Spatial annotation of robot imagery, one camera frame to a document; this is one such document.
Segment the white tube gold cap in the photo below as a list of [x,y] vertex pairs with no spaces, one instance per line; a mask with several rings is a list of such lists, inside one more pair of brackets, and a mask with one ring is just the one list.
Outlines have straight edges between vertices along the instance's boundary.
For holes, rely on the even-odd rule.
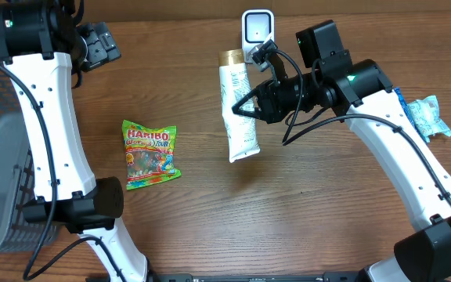
[[253,117],[233,112],[239,103],[239,109],[254,111],[254,102],[248,98],[251,91],[244,51],[234,49],[218,53],[219,80],[221,88],[222,118],[229,142],[229,162],[233,163],[260,152]]

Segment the green gummy candy bag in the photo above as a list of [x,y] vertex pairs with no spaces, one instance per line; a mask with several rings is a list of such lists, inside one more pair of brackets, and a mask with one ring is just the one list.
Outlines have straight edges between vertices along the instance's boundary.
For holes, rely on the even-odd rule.
[[147,128],[123,120],[127,190],[164,183],[181,176],[174,165],[177,127]]

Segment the blue snack bar wrapper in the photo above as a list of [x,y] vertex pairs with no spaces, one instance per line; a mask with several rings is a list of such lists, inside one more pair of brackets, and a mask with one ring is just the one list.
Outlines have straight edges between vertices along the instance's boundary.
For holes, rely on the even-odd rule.
[[410,124],[414,128],[416,128],[416,125],[414,124],[414,121],[413,121],[412,116],[410,114],[408,105],[407,105],[407,103],[406,103],[406,101],[404,99],[404,96],[402,95],[401,89],[399,87],[394,87],[393,90],[394,90],[395,94],[397,95],[397,97],[399,99],[399,103],[400,103],[400,105],[401,105],[401,107],[402,107],[407,119],[409,120]]

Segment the teal tissue packet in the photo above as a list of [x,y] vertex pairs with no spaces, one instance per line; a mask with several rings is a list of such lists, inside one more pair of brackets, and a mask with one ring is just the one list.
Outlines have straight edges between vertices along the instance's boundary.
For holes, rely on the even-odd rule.
[[430,142],[430,136],[437,134],[451,136],[451,129],[440,118],[440,107],[436,96],[416,99],[407,106],[417,131],[426,143]]

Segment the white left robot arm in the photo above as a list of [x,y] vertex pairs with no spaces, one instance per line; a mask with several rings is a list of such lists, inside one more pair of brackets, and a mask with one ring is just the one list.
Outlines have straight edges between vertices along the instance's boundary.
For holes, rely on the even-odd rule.
[[121,217],[119,179],[96,178],[81,143],[72,91],[83,73],[121,55],[107,25],[83,23],[83,12],[72,1],[0,4],[0,71],[16,91],[34,162],[34,198],[23,216],[66,227],[92,248],[108,280],[152,281]]

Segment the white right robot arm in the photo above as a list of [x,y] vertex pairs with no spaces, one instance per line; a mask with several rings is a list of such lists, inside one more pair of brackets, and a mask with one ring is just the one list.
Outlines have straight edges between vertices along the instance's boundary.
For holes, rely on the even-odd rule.
[[286,75],[286,53],[253,51],[250,60],[272,77],[247,94],[258,106],[233,113],[274,123],[296,110],[331,109],[369,148],[391,180],[414,232],[390,258],[361,269],[357,281],[444,281],[451,277],[451,177],[410,123],[387,76],[372,60],[353,63],[346,51],[312,61],[312,72]]

